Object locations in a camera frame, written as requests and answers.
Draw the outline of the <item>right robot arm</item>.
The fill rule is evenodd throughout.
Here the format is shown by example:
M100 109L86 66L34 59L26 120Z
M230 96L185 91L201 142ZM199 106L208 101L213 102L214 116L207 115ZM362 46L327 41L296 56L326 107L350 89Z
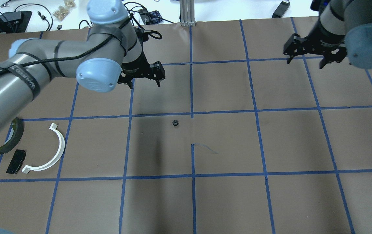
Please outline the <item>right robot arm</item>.
M319 68L348 58L357 68L372 69L372 0L313 0L319 13L306 37L292 34L284 44L287 63L299 55L322 55Z

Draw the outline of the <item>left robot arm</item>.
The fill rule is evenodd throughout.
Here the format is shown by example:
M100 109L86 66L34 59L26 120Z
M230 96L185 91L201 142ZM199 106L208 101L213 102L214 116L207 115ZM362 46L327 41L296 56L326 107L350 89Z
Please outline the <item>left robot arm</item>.
M165 80L161 62L150 64L143 52L146 31L131 25L120 0L91 0L93 28L86 41L20 39L0 62L0 129L9 124L56 77L75 78L86 89L110 92L133 79Z

